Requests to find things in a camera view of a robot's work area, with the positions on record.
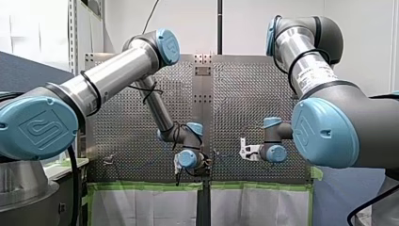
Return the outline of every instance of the metal pole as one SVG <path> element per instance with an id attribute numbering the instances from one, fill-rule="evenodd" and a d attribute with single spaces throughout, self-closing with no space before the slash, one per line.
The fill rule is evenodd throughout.
<path id="1" fill-rule="evenodd" d="M 217 54 L 223 54 L 223 0 L 217 0 Z"/>

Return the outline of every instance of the pegboard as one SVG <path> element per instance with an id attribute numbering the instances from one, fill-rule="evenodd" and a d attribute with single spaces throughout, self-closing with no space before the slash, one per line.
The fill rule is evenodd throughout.
<path id="1" fill-rule="evenodd" d="M 87 70 L 113 55 L 87 54 Z M 165 67 L 156 75 L 157 89 L 173 120 L 191 121 L 192 56 L 182 56 L 173 67 Z M 181 149 L 156 137 L 157 127 L 150 110 L 143 105 L 139 91 L 127 88 L 104 104 L 90 120 L 87 130 L 88 155 L 94 156 L 88 169 L 91 182 L 129 180 L 175 182 L 173 158 Z M 182 176 L 182 182 L 192 179 Z"/>
<path id="2" fill-rule="evenodd" d="M 87 69 L 112 56 L 87 54 Z M 215 160 L 212 180 L 310 182 L 310 168 L 292 141 L 284 141 L 289 158 L 282 164 L 247 162 L 239 156 L 240 137 L 247 144 L 263 142 L 264 117 L 291 119 L 295 100 L 286 76 L 268 57 L 182 55 L 178 64 L 155 77 L 173 120 L 202 122 L 204 151 Z M 87 150 L 95 156 L 88 179 L 174 182 L 173 156 L 180 149 L 173 152 L 171 144 L 158 141 L 156 130 L 137 90 L 116 95 L 88 122 Z M 193 181 L 186 175 L 182 180 Z"/>

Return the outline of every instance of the green border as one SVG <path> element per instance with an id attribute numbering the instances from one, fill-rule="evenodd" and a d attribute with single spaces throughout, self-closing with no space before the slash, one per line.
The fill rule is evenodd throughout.
<path id="1" fill-rule="evenodd" d="M 309 189 L 309 211 L 308 211 L 309 226 L 313 225 L 313 192 L 314 192 L 314 186 L 311 185 L 311 189 Z"/>
<path id="2" fill-rule="evenodd" d="M 312 185 L 285 185 L 279 183 L 266 182 L 212 182 L 212 189 L 243 189 L 243 188 L 259 188 L 266 190 L 285 190 L 285 191 L 310 191 Z"/>
<path id="3" fill-rule="evenodd" d="M 151 191 L 193 191 L 201 190 L 202 183 L 180 183 L 176 184 L 162 184 L 162 183 L 148 183 L 148 182 L 103 182 L 103 183 L 88 183 L 88 226 L 91 226 L 91 215 L 93 207 L 94 192 L 100 190 L 151 190 Z"/>
<path id="4" fill-rule="evenodd" d="M 263 190 L 283 190 L 283 191 L 306 191 L 309 192 L 309 211 L 308 222 L 312 226 L 313 212 L 313 185 L 285 185 L 279 183 L 263 183 L 263 182 L 212 182 L 213 190 L 241 190 L 244 188 L 256 188 Z M 202 183 L 181 183 L 179 186 L 175 184 L 148 183 L 148 182 L 104 182 L 88 184 L 88 225 L 91 225 L 92 204 L 94 192 L 100 190 L 151 190 L 151 191 L 193 191 L 201 190 Z"/>

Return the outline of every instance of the robotic arm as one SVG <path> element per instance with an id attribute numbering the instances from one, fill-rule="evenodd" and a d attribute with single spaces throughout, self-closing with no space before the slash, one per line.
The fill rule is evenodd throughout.
<path id="1" fill-rule="evenodd" d="M 73 143 L 78 129 L 85 126 L 86 118 L 132 83 L 141 90 L 159 128 L 158 136 L 166 142 L 184 145 L 177 155 L 180 167 L 203 167 L 206 157 L 200 152 L 202 126 L 193 122 L 176 125 L 160 94 L 153 91 L 156 85 L 153 74 L 175 64 L 179 58 L 175 36 L 160 29 L 130 39 L 121 54 L 61 85 L 46 84 L 14 99 L 1 98 L 0 216 L 6 222 L 25 225 L 13 217 L 21 206 L 35 208 L 55 196 L 58 185 L 48 182 L 37 160 L 64 152 Z M 58 202 L 46 205 L 49 209 L 44 213 L 53 211 L 49 216 L 55 219 L 41 225 L 56 225 L 57 205 Z"/>
<path id="2" fill-rule="evenodd" d="M 270 161 L 271 147 L 280 150 L 280 141 L 292 138 L 303 157 L 318 166 L 398 167 L 399 102 L 395 95 L 368 98 L 332 71 L 343 52 L 343 36 L 333 21 L 276 17 L 267 40 L 267 54 L 287 69 L 299 103 L 291 126 L 279 118 L 264 119 L 261 159 Z"/>
<path id="3" fill-rule="evenodd" d="M 199 152 L 201 125 L 175 125 L 160 94 L 153 91 L 152 74 L 179 58 L 176 38 L 160 29 L 131 38 L 123 53 L 61 85 L 47 84 L 0 103 L 0 156 L 40 160 L 64 152 L 78 127 L 85 125 L 86 117 L 135 82 L 155 119 L 159 136 L 167 142 L 182 143 L 185 149 L 179 155 L 180 163 L 198 167 L 203 159 Z"/>

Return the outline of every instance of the black cable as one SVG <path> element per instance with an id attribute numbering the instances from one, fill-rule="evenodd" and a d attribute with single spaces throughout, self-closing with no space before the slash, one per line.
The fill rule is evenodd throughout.
<path id="1" fill-rule="evenodd" d="M 9 99 L 14 99 L 16 97 L 21 96 L 24 94 L 23 92 L 6 92 L 6 93 L 0 93 L 0 102 L 9 100 Z"/>
<path id="2" fill-rule="evenodd" d="M 179 186 L 181 179 L 182 179 L 182 170 L 180 169 L 179 172 L 176 174 L 176 186 Z"/>
<path id="3" fill-rule="evenodd" d="M 292 75 L 294 66 L 296 65 L 297 61 L 299 61 L 302 57 L 305 57 L 311 53 L 319 53 L 320 55 L 325 55 L 326 58 L 324 58 L 323 56 L 322 57 L 327 62 L 328 65 L 329 65 L 329 62 L 331 61 L 331 57 L 329 56 L 329 53 L 322 49 L 310 49 L 310 50 L 302 52 L 298 56 L 296 56 L 296 58 L 291 63 L 290 70 L 288 70 L 288 85 L 290 85 L 290 88 L 294 92 L 294 94 L 296 94 L 296 91 L 295 91 L 295 88 L 293 85 L 293 75 Z"/>
<path id="4" fill-rule="evenodd" d="M 128 86 L 128 88 L 137 89 L 137 90 L 141 90 L 141 91 L 147 91 L 148 92 L 147 95 L 143 98 L 143 105 L 145 105 L 147 99 L 150 97 L 150 95 L 153 92 L 155 92 L 155 91 L 159 92 L 159 94 L 161 94 L 161 95 L 164 93 L 162 90 L 156 89 L 156 84 L 157 84 L 157 82 L 154 82 L 150 89 L 138 88 L 138 87 L 134 87 L 134 86 Z"/>
<path id="5" fill-rule="evenodd" d="M 378 195 L 377 197 L 365 202 L 364 204 L 362 204 L 361 206 L 359 206 L 358 208 L 354 209 L 352 212 L 349 213 L 348 217 L 346 218 L 346 221 L 348 222 L 349 226 L 353 226 L 352 224 L 352 217 L 354 217 L 358 212 L 360 212 L 361 210 L 363 210 L 364 208 L 375 204 L 376 202 L 379 202 L 385 198 L 387 198 L 388 196 L 390 196 L 391 194 L 395 193 L 397 190 L 399 189 L 399 185 L 398 186 L 394 186 L 393 188 L 389 189 L 388 191 Z"/>
<path id="6" fill-rule="evenodd" d="M 175 121 L 174 123 L 177 124 L 177 128 L 173 131 L 173 146 L 172 146 L 172 151 L 175 150 L 176 145 L 177 145 L 177 143 L 178 143 L 178 141 L 179 141 L 178 138 L 179 138 L 179 136 L 180 136 L 180 128 L 181 128 L 181 125 L 180 125 L 177 121 Z"/>
<path id="7" fill-rule="evenodd" d="M 73 208 L 71 226 L 76 226 L 79 213 L 79 171 L 77 168 L 76 157 L 72 145 L 68 148 L 68 155 L 71 160 L 72 179 L 73 179 Z"/>
<path id="8" fill-rule="evenodd" d="M 97 89 L 96 85 L 94 85 L 93 82 L 91 82 L 90 78 L 85 74 L 85 71 L 81 71 L 80 74 L 86 79 L 86 81 L 91 85 L 91 87 L 94 89 L 94 92 L 96 93 L 96 103 L 97 103 L 97 107 L 96 109 L 91 112 L 90 114 L 88 114 L 88 116 L 92 116 L 94 114 L 96 114 L 97 112 L 99 112 L 99 110 L 101 109 L 101 104 L 102 104 L 102 100 L 101 100 L 101 94 L 100 91 Z"/>
<path id="9" fill-rule="evenodd" d="M 150 14 L 149 18 L 147 19 L 147 22 L 146 22 L 146 25 L 144 26 L 144 30 L 143 30 L 142 35 L 144 35 L 144 33 L 146 33 L 147 26 L 149 25 L 150 19 L 151 19 L 151 17 L 152 17 L 153 12 L 155 11 L 156 5 L 158 5 L 158 2 L 159 2 L 159 0 L 156 0 L 156 1 L 155 1 L 155 4 L 154 4 L 153 7 L 152 7 L 151 14 Z"/>

